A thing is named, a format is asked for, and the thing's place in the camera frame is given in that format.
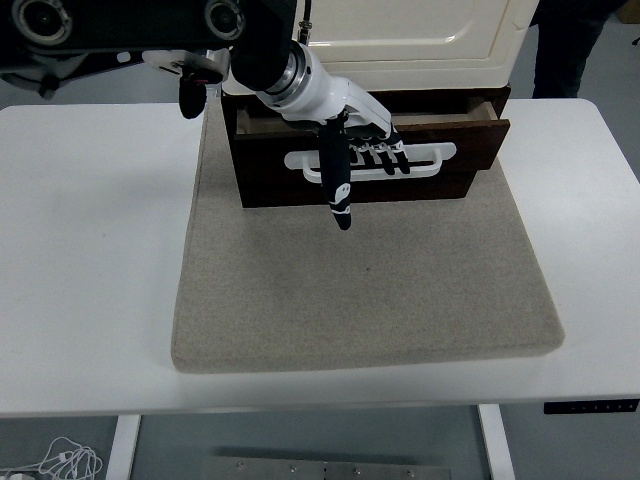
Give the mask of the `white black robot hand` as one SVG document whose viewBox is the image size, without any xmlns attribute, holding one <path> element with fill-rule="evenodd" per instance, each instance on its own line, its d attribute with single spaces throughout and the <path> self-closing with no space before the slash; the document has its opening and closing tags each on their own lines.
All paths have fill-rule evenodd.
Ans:
<svg viewBox="0 0 640 480">
<path fill-rule="evenodd" d="M 317 56 L 293 42 L 284 73 L 257 93 L 289 126 L 318 138 L 321 187 L 342 230 L 351 226 L 351 157 L 378 154 L 383 170 L 410 172 L 403 142 L 391 113 L 352 81 L 329 75 Z"/>
</svg>

